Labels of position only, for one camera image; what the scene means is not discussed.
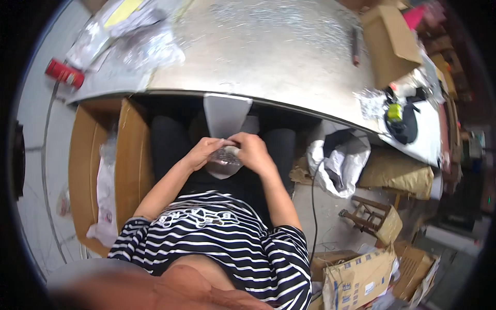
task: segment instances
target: black cable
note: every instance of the black cable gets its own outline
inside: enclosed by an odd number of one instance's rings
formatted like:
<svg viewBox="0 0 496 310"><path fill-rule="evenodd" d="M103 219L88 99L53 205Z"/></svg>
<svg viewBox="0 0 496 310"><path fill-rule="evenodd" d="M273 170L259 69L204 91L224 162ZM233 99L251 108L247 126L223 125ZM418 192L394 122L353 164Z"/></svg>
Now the black cable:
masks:
<svg viewBox="0 0 496 310"><path fill-rule="evenodd" d="M322 159L320 163L317 165L317 169L315 170L315 173L313 174L313 179L311 181L311 207L313 209L313 220L315 221L315 237L313 239L313 248L311 250L310 266L311 263L313 262L313 255L315 254L315 246L317 245L317 232L318 232L317 215L315 214L315 204L313 202L313 185L315 184L315 176L318 173L318 169L320 168L320 165L324 162L324 159Z"/></svg>

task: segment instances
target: red can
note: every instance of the red can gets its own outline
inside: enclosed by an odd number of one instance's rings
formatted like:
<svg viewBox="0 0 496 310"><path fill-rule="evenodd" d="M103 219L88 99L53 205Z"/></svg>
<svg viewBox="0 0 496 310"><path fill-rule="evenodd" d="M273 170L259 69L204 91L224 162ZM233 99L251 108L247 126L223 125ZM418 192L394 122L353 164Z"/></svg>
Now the red can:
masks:
<svg viewBox="0 0 496 310"><path fill-rule="evenodd" d="M53 77L59 82L69 84L79 89L83 85L84 74L72 67L66 66L62 62L52 59L48 64L45 74Z"/></svg>

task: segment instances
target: concrete floor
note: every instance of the concrete floor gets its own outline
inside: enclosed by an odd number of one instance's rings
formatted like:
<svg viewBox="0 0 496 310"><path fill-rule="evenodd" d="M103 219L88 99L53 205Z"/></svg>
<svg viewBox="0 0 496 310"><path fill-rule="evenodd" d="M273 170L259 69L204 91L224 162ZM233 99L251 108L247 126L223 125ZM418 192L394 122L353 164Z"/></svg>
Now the concrete floor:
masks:
<svg viewBox="0 0 496 310"><path fill-rule="evenodd" d="M60 266L87 257L84 247L75 237L72 221L60 217L56 207L59 193L67 184L75 109L57 99L57 86L44 75L44 70L52 57L64 59L89 17L89 12L79 1L72 1L53 27L48 29L31 63L17 114L24 125L26 143L24 196L17 205L19 225L42 281L46 281L50 273ZM356 194L388 203L389 197L384 192L359 189ZM311 187L297 184L294 203L311 249L315 232ZM338 212L343 208L352 211L354 207L347 199L332 198L320 188L315 188L318 220L316 251L357 250L363 243L375 243L375 238L352 229L348 220L338 217Z"/></svg>
<svg viewBox="0 0 496 310"><path fill-rule="evenodd" d="M382 190L370 191L358 188L355 195L384 204L394 202L393 197ZM296 184L293 203L307 238L310 253L315 238L315 221L311 207L311 186ZM356 251L364 243L371 246L375 244L375 237L367 233L361 233L358 229L353 228L351 220L338 216L339 211L342 209L347 209L349 212L355 210L356 205L350 199L333 198L318 186L315 186L314 203L318 224L316 252L342 249Z"/></svg>

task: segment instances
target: yellow label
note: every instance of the yellow label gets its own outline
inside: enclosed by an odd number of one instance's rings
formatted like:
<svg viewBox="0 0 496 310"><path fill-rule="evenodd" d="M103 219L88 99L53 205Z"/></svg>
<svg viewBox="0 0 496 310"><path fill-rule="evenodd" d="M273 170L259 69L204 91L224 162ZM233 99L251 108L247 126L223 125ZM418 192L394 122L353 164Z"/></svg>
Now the yellow label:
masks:
<svg viewBox="0 0 496 310"><path fill-rule="evenodd" d="M125 0L119 7L110 15L109 19L104 25L108 28L128 18L131 13L138 9L138 6L143 3L143 0Z"/></svg>

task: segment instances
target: black and white striped shirt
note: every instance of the black and white striped shirt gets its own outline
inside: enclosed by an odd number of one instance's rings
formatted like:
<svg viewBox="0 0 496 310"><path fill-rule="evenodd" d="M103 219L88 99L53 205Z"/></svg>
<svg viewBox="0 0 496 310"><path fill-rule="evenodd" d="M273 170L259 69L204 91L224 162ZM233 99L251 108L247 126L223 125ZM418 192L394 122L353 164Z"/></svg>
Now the black and white striped shirt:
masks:
<svg viewBox="0 0 496 310"><path fill-rule="evenodd" d="M311 298L304 234L292 226L269 231L245 202L216 191L183 195L153 222L129 219L108 255L160 276L177 258L214 260L237 289L276 309L305 310Z"/></svg>

